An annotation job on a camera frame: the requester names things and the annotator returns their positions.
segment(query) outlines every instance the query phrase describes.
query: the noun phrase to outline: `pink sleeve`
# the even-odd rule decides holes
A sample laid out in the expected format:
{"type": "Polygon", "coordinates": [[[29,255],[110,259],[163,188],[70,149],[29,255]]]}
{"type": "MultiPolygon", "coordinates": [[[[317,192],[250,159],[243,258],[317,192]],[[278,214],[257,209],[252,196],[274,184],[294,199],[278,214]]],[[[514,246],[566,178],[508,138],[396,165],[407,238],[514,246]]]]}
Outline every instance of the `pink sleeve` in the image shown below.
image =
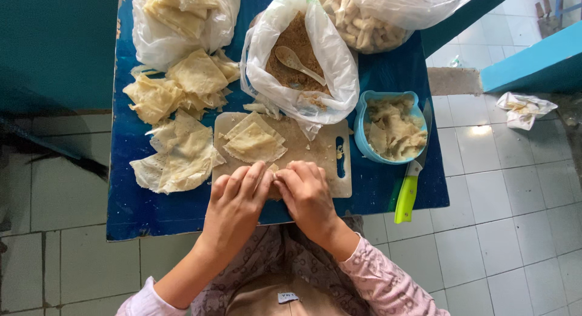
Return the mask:
{"type": "Polygon", "coordinates": [[[142,290],[125,300],[116,316],[185,316],[186,312],[160,298],[154,290],[154,278],[150,276],[142,290]]]}
{"type": "Polygon", "coordinates": [[[433,297],[410,275],[363,237],[352,256],[339,262],[339,267],[378,315],[450,316],[437,308],[433,297]]]}

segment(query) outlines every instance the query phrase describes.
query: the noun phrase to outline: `white cutting board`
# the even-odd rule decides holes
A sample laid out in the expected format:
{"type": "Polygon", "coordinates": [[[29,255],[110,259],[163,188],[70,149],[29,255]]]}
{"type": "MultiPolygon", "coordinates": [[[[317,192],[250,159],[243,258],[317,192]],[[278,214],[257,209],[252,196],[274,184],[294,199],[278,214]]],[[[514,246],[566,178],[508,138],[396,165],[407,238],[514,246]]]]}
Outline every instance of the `white cutting board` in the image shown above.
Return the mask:
{"type": "MultiPolygon", "coordinates": [[[[228,133],[242,119],[247,117],[246,113],[222,113],[216,117],[214,122],[214,147],[226,159],[226,164],[216,166],[212,171],[212,182],[223,174],[232,174],[240,166],[248,166],[249,163],[242,162],[228,154],[222,146],[228,143],[224,137],[219,138],[219,134],[228,133]]],[[[289,117],[283,117],[281,120],[272,119],[266,115],[261,115],[269,126],[273,127],[286,141],[283,146],[287,152],[275,161],[275,164],[283,169],[293,160],[305,160],[306,162],[315,162],[318,166],[325,169],[329,182],[329,191],[334,198],[349,198],[352,196],[352,169],[350,164],[350,140],[347,127],[347,120],[342,120],[338,124],[325,125],[319,129],[316,138],[309,141],[302,130],[297,125],[297,121],[289,117]],[[343,138],[343,169],[345,176],[338,176],[336,161],[336,138],[343,138]]],[[[269,197],[280,199],[279,191],[272,187],[269,197]]]]}

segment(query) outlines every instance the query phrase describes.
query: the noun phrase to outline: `white tile floor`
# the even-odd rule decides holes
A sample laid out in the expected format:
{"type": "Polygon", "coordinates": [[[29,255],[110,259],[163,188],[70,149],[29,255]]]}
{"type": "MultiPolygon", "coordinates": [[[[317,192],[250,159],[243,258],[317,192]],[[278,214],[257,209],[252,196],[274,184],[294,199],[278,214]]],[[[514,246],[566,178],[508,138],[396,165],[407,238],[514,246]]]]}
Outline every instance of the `white tile floor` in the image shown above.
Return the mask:
{"type": "MultiPolygon", "coordinates": [[[[564,8],[581,1],[564,0],[564,8]]],[[[539,42],[542,38],[537,23],[536,2],[544,4],[543,0],[505,0],[429,56],[426,66],[448,67],[458,55],[461,67],[483,69],[539,42]]],[[[550,0],[550,4],[555,9],[556,0],[550,0]]],[[[579,20],[578,9],[564,14],[563,26],[570,26],[579,20]]]]}
{"type": "MultiPolygon", "coordinates": [[[[475,56],[465,66],[484,67],[535,43],[532,1],[507,0],[427,65],[446,67],[460,55],[475,56]]],[[[561,123],[548,115],[529,132],[515,131],[496,97],[433,99],[451,206],[415,211],[400,225],[391,213],[367,216],[366,237],[453,315],[582,316],[582,189],[561,123]]],[[[23,125],[109,159],[111,115],[23,125]]],[[[60,160],[26,160],[13,155],[0,171],[13,225],[0,233],[9,248],[3,313],[112,315],[196,241],[187,234],[106,243],[107,186],[60,160]]]]}

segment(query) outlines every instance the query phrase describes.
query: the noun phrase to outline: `knife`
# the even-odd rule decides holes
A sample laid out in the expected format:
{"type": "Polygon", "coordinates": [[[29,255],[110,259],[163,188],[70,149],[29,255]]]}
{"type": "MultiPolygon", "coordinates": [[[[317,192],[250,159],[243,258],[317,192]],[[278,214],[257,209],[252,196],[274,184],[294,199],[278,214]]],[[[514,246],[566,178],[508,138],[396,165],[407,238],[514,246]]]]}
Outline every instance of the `knife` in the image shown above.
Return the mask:
{"type": "Polygon", "coordinates": [[[428,139],[431,136],[431,128],[433,126],[433,108],[430,101],[427,99],[423,110],[424,120],[426,122],[426,146],[423,152],[414,160],[408,163],[406,169],[406,176],[400,187],[398,194],[398,201],[396,203],[396,212],[394,213],[394,222],[400,224],[402,222],[412,221],[412,207],[416,200],[416,189],[418,186],[418,174],[424,167],[426,162],[426,152],[428,151],[428,139]]]}

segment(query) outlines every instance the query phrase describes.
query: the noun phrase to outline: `clothing label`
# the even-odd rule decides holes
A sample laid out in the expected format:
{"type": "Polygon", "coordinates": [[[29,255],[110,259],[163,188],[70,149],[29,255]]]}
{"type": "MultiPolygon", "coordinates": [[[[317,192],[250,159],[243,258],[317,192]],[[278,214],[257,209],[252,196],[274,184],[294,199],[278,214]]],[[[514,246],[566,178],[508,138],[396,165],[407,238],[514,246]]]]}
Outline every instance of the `clothing label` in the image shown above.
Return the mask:
{"type": "Polygon", "coordinates": [[[293,292],[277,293],[277,296],[280,304],[284,304],[288,301],[299,300],[299,297],[297,297],[293,292]]]}

